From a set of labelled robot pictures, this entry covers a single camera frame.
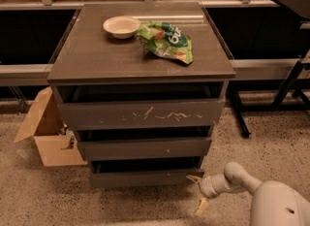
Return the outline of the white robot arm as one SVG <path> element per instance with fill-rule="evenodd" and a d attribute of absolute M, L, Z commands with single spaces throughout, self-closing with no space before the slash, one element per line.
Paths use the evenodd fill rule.
<path fill-rule="evenodd" d="M 252 195 L 250 226 L 310 226 L 310 203 L 297 191 L 280 181 L 260 181 L 236 162 L 227 163 L 217 175 L 186 178 L 202 194 L 197 216 L 207 209 L 211 199 L 223 193 L 247 191 Z"/>

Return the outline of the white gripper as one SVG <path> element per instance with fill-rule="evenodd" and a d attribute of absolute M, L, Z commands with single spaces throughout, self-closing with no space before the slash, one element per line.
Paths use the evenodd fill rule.
<path fill-rule="evenodd" d="M 187 175 L 187 179 L 191 180 L 193 183 L 198 183 L 200 192 L 205 198 L 200 199 L 200 204 L 196 210 L 196 216 L 202 216 L 202 214 L 206 211 L 206 209 L 209 206 L 209 200 L 208 199 L 214 199 L 217 197 L 217 192 L 214 189 L 214 186 L 212 184 L 212 178 L 200 178 L 193 175 Z"/>

